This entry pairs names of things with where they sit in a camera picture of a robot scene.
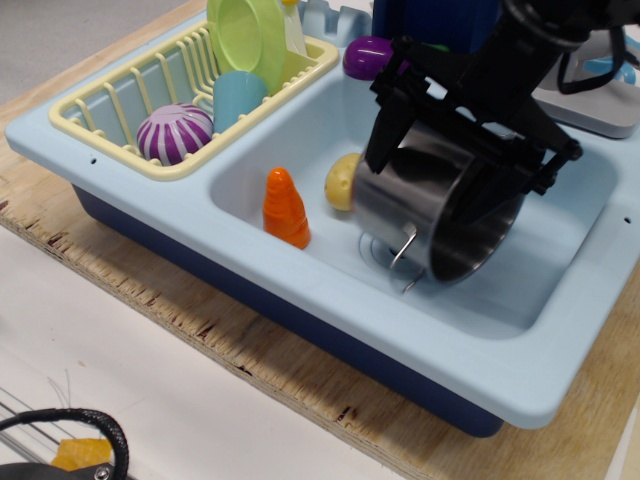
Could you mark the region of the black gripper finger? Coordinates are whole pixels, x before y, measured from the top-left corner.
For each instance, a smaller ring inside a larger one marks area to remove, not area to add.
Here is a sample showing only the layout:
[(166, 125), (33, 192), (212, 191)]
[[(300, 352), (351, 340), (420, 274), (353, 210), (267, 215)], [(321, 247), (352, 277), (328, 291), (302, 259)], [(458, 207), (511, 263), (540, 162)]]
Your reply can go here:
[(450, 220), (471, 225), (506, 206), (518, 210), (524, 201), (521, 180), (510, 166), (472, 162), (454, 188)]
[(365, 153), (372, 173), (380, 174), (384, 170), (415, 118), (415, 108), (405, 94), (392, 94), (382, 102)]

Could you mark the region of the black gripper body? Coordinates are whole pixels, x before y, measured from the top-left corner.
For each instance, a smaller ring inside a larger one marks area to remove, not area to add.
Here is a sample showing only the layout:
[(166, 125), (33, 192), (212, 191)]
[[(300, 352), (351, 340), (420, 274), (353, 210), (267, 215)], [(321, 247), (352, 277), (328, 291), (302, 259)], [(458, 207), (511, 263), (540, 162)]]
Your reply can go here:
[(544, 193), (560, 168), (581, 157), (582, 148), (532, 98), (531, 70), (546, 68), (549, 56), (542, 48), (527, 56), (523, 45), (490, 40), (475, 53), (456, 54), (397, 37), (371, 88), (380, 108), (392, 94), (405, 94), (415, 121), (479, 162), (514, 168), (524, 194)]

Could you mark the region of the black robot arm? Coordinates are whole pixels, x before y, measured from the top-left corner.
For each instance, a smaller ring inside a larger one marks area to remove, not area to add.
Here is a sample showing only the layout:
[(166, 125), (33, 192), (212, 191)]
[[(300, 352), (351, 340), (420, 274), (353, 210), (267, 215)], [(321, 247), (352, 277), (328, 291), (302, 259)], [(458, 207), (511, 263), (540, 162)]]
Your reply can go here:
[[(553, 67), (572, 95), (611, 82), (626, 59), (624, 28), (639, 21), (636, 1), (504, 1), (502, 14), (474, 53), (439, 50), (396, 37), (372, 89), (381, 109), (364, 159), (374, 174), (420, 121), (470, 153), (480, 166), (464, 176), (453, 217), (471, 223), (507, 201), (544, 194), (558, 171), (582, 154), (532, 97)], [(613, 68), (568, 82), (571, 54), (592, 32), (609, 34)]]

